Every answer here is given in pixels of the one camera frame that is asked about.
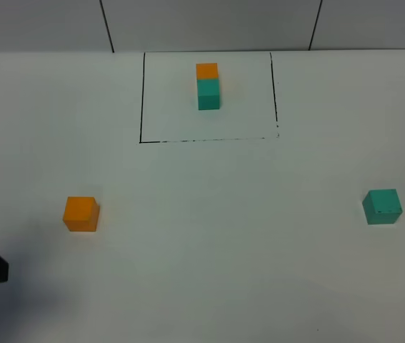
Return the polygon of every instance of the white surface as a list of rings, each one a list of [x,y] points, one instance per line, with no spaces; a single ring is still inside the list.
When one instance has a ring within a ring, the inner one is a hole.
[[[150,53],[145,61],[142,141],[277,137],[270,53]],[[220,110],[198,110],[198,63],[218,64]]]
[[[116,51],[307,50],[319,0],[103,0]]]
[[[0,55],[0,342],[405,343],[405,52],[273,58],[279,139],[138,144],[141,54]]]
[[[0,0],[0,51],[111,51],[99,0]]]
[[[312,49],[405,49],[405,0],[323,0]]]

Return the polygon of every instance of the white table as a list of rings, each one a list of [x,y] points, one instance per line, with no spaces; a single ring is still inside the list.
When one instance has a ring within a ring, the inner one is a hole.
[[[139,144],[143,54],[0,54],[0,342],[405,342],[405,51],[272,59],[280,138]]]

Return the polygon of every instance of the block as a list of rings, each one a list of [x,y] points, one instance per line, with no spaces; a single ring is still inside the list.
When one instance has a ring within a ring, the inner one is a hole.
[[[362,202],[367,223],[394,224],[402,214],[402,206],[395,189],[369,191]]]
[[[197,80],[199,110],[219,109],[220,93],[218,79]]]
[[[63,221],[69,231],[95,232],[100,206],[91,197],[68,197]]]
[[[196,76],[198,80],[218,79],[218,64],[196,64]]]

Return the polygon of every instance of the orange block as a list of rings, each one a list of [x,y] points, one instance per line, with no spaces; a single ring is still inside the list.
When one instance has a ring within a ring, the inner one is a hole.
[[[218,79],[218,64],[217,63],[196,64],[196,75],[198,80]]]
[[[94,232],[100,206],[91,197],[68,197],[63,222],[69,231]]]

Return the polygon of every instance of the black line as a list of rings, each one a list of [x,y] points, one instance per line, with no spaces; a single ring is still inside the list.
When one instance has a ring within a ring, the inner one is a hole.
[[[146,143],[188,143],[193,141],[257,141],[260,139],[266,139],[266,137],[259,138],[218,138],[218,139],[182,139],[181,141],[141,141],[140,144]]]
[[[271,73],[272,73],[272,89],[274,90],[274,105],[275,105],[275,122],[277,123],[277,127],[279,126],[279,116],[276,112],[276,97],[275,97],[275,81],[274,81],[274,62],[272,61],[272,53],[269,52],[271,55]]]
[[[107,17],[105,16],[104,4],[102,3],[102,0],[99,0],[99,3],[101,4],[102,16],[104,17],[105,28],[107,29],[107,35],[109,36],[111,52],[115,53],[114,43],[111,41],[109,24],[107,23]]]
[[[316,25],[318,24],[319,12],[321,11],[321,5],[322,5],[322,4],[323,4],[323,0],[319,0],[318,14],[316,15],[314,31],[313,31],[312,34],[311,34],[310,45],[309,45],[309,51],[311,50],[311,45],[312,45],[313,42],[314,42],[314,36],[315,36],[315,31],[316,31]]]
[[[145,54],[144,52],[144,69],[142,73],[142,108],[140,111],[140,140],[139,143],[148,143],[147,141],[142,141],[142,121],[144,119],[144,92],[145,92]]]

